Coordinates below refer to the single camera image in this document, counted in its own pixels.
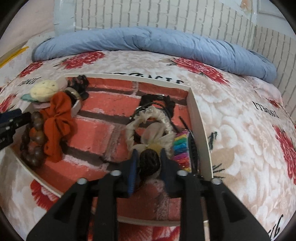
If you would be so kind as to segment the blue rolled quilt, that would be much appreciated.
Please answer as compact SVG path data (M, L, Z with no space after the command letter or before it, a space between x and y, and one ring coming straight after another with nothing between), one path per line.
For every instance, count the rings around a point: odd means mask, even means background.
M50 38L32 52L32 61L93 51L148 51L201 61L236 75L273 83L274 64L263 55L236 44L196 34L153 27L81 30Z

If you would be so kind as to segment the rainbow black claw hair clip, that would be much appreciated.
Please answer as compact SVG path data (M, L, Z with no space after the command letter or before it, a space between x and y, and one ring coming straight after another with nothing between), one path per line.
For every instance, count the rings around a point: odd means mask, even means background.
M178 132L174 139L173 160L178 163L181 169L198 175L200 172L200 161L194 135L184 119L181 116L179 116L179 119L185 129L182 132Z

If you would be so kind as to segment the cream fabric flower hair clip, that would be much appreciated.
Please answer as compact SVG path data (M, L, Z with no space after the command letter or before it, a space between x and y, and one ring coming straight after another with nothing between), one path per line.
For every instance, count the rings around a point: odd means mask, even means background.
M134 140L135 131L140 124L146 123L150 118L154 119L155 122L145 128L140 136L140 143L136 144ZM176 133L170 119L165 115L164 111L154 106L149 106L140 111L134 117L134 120L125 127L125 143L130 153L134 149L141 153L148 148L155 148L159 154L164 149L166 155L171 158L174 155L173 144L175 137Z

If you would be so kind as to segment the floral plush blanket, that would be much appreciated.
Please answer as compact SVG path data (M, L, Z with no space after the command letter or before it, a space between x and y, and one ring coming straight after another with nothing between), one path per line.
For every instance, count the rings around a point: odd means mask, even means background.
M96 51L33 62L21 54L1 66L1 112L33 110L24 94L44 80L85 74L89 97L73 118L74 134L58 162L39 168L20 160L19 129L1 152L1 208L25 239L74 182L95 180L125 160L125 126L145 94L176 102L173 123L190 128L202 175L219 178L271 240L295 213L295 124L278 91L200 61L142 51Z

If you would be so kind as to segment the black scrunchie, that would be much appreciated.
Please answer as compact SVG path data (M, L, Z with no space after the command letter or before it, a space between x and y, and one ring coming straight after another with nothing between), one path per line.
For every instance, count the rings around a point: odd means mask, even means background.
M85 75L78 75L77 77L70 78L68 80L68 87L76 90L81 96L82 100L86 100L89 97L86 88L89 85L89 81Z

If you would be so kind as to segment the orange fabric scrunchie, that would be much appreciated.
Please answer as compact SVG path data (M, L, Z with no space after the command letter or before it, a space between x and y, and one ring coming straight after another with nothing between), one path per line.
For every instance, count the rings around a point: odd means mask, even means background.
M71 116L72 102L65 92L57 92L50 100L50 106L41 109L44 119L44 134L47 141L44 153L47 160L57 163L62 160L61 141L67 141L75 130L75 123Z

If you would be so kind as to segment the yellow strip at bedside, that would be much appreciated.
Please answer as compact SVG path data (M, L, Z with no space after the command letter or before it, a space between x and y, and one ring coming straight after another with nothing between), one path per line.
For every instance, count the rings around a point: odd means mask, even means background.
M12 50L11 53L6 53L4 56L1 57L1 64L0 68L2 68L4 65L6 65L8 62L10 62L15 57L19 56L23 52L25 52L29 47L22 47L17 48L15 50Z

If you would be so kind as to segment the plush pineapple pink hair clip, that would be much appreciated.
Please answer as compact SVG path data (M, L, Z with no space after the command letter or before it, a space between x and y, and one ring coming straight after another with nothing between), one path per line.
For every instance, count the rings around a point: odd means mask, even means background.
M67 87L65 78L59 80L42 80L35 83L30 91L21 96L21 100L32 104L35 109L44 109L50 106L51 98Z

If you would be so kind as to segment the white strap wristwatch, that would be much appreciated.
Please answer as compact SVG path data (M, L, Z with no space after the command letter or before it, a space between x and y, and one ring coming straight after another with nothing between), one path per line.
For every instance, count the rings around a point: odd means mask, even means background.
M82 98L80 94L71 87L65 88L64 92L67 94L67 96L70 97L71 105L72 105L71 116L75 117L82 107Z

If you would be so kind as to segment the white tray brick-pattern base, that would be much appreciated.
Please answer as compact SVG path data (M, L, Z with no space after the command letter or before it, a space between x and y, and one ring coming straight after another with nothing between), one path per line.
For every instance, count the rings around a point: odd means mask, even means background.
M141 97L146 94L169 96L175 102L174 126L164 128L164 133L180 134L191 130L199 157L195 165L206 180L212 178L209 145L191 87L119 74L88 73L86 76L89 97L74 117L75 131L66 142L61 161L46 161L39 168L30 168L21 159L19 138L6 150L37 183L61 196L81 177L88 180L103 177L128 159L134 149L143 151L154 145L164 147L167 142L163 137L151 138L147 132L148 126L164 121L163 101L158 100L144 109L138 116L138 123L129 124Z

